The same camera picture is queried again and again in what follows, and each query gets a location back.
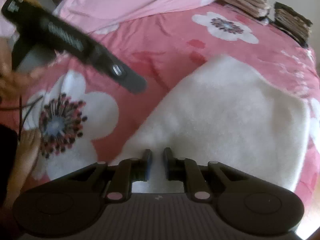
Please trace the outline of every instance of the ribbed black surface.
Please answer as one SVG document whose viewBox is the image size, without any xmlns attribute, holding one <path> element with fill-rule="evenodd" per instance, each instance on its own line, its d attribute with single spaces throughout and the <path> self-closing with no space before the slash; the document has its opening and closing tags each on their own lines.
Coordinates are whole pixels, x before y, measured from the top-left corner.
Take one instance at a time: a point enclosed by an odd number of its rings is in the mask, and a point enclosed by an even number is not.
<svg viewBox="0 0 320 240">
<path fill-rule="evenodd" d="M 25 234 L 20 240 L 41 239 Z M 133 194 L 122 204 L 109 205 L 90 228 L 63 240 L 254 240 L 225 224 L 207 204 L 185 194 Z M 295 234 L 273 240 L 299 239 Z"/>
</svg>

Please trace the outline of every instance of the round black pad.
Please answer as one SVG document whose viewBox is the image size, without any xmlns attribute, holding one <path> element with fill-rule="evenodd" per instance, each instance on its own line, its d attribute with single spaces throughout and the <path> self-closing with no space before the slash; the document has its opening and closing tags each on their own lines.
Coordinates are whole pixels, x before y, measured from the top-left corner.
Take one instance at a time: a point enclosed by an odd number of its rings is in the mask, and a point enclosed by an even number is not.
<svg viewBox="0 0 320 240">
<path fill-rule="evenodd" d="M 14 203 L 18 224 L 35 236 L 62 237 L 94 223 L 102 207 L 98 193 L 26 192 Z"/>
<path fill-rule="evenodd" d="M 251 235 L 278 236 L 299 224 L 304 207 L 294 193 L 272 184 L 254 192 L 255 185 L 245 180 L 231 185 L 218 198 L 217 211 L 232 227 Z"/>
</svg>

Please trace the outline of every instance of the person's hand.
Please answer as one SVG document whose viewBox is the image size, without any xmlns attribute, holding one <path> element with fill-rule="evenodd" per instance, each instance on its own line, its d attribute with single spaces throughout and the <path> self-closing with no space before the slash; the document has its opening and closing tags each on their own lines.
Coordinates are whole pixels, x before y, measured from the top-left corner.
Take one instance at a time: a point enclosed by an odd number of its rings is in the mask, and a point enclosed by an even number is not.
<svg viewBox="0 0 320 240">
<path fill-rule="evenodd" d="M 7 196 L 4 202 L 6 208 L 11 208 L 19 196 L 20 191 L 38 158 L 41 143 L 40 130 L 32 129 L 21 133 L 20 143 L 17 147 L 13 168 L 11 170 Z"/>
<path fill-rule="evenodd" d="M 43 73 L 42 68 L 23 74 L 12 71 L 11 52 L 5 38 L 0 38 L 0 101 L 12 100 L 37 81 Z"/>
</svg>

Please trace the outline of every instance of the white fur blanket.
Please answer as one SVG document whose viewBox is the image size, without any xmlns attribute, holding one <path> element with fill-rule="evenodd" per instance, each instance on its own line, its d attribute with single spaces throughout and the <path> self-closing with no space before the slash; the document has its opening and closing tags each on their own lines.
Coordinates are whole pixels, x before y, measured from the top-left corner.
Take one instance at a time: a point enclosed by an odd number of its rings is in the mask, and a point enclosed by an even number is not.
<svg viewBox="0 0 320 240">
<path fill-rule="evenodd" d="M 165 180 L 162 152 L 200 165 L 219 161 L 294 190 L 308 143 L 310 114 L 303 101 L 271 86 L 251 66 L 220 56 L 184 78 L 162 100 L 112 162 L 140 157 L 154 161 L 148 182 L 133 192 L 174 193 Z"/>
</svg>

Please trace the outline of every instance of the floral bedspread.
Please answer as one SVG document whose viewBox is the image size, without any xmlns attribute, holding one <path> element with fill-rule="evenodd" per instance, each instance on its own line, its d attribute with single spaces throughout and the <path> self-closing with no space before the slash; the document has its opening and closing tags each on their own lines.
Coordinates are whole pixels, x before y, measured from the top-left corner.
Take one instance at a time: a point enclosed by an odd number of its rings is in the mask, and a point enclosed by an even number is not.
<svg viewBox="0 0 320 240">
<path fill-rule="evenodd" d="M 278 29 L 218 4 L 123 22 L 92 35 L 143 75 L 148 88 L 142 94 L 130 94 L 91 66 L 60 55 L 23 100 L 33 102 L 44 95 L 24 125 L 25 129 L 40 127 L 43 134 L 38 162 L 26 187 L 96 161 L 113 160 L 182 78 L 210 57 L 227 54 L 308 102 L 310 140 L 296 188 L 308 205 L 320 165 L 320 90 L 312 49 L 302 49 Z M 1 116 L 0 122 L 17 128 L 18 113 L 8 115 Z"/>
</svg>

